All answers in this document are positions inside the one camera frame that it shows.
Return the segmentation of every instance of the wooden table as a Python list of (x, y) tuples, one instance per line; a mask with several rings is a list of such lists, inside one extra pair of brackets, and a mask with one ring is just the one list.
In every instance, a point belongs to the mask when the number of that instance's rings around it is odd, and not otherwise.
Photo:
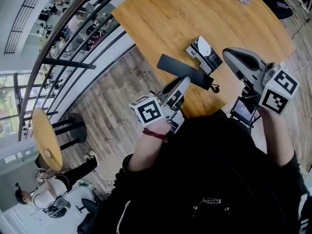
[[(248, 6), (240, 0), (126, 0), (113, 15), (164, 83), (174, 76), (157, 69), (161, 54), (198, 68), (185, 49), (199, 36), (221, 58), (223, 49), (240, 47), (280, 63), (294, 51), (283, 25), (262, 0)], [(213, 94), (192, 84), (182, 107), (186, 116), (212, 114), (241, 95), (244, 85), (225, 63), (211, 77), (221, 92)]]
[[(39, 149), (42, 158), (54, 171), (60, 171), (63, 167), (63, 158), (61, 151), (76, 143), (84, 142), (86, 139), (86, 128), (80, 117), (72, 117), (64, 121), (51, 124), (47, 114), (41, 108), (35, 108), (32, 116), (33, 132), (37, 148)], [(54, 128), (69, 124), (62, 129), (55, 130)], [(79, 134), (79, 137), (74, 137), (74, 140), (59, 146), (57, 135), (68, 131), (75, 131), (74, 134)]]

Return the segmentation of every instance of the hand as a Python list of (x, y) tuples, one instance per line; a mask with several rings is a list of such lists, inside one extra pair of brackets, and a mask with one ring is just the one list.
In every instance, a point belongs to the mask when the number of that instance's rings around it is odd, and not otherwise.
[(170, 131), (171, 125), (168, 124), (167, 119), (160, 119), (148, 125), (147, 129), (159, 135), (166, 135)]

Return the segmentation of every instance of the white sneaker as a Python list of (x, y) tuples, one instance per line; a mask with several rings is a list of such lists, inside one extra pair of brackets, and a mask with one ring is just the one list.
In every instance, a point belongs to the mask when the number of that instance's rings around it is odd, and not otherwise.
[(84, 155), (84, 159), (85, 159), (85, 160), (89, 160), (89, 159), (91, 159), (91, 157), (90, 157), (90, 155), (85, 154), (85, 155)]
[(91, 150), (90, 151), (90, 156), (91, 156), (91, 158), (95, 158), (96, 161), (97, 161), (97, 165), (99, 165), (99, 159), (98, 159), (98, 156), (97, 156), (96, 152)]
[(297, 0), (300, 4), (304, 4), (304, 2), (302, 0)]
[(308, 14), (310, 13), (310, 11), (308, 10), (305, 4), (302, 4), (301, 7), (303, 8), (305, 12), (307, 12)]

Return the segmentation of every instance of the white shirt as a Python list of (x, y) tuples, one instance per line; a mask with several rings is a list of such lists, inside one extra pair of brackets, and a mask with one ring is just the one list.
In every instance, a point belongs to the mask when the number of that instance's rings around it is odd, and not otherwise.
[[(49, 182), (57, 196), (63, 196), (66, 193), (66, 186), (59, 179), (51, 178)], [(52, 194), (48, 191), (46, 183), (34, 191), (32, 200), (33, 204), (38, 208), (47, 208), (55, 201)]]

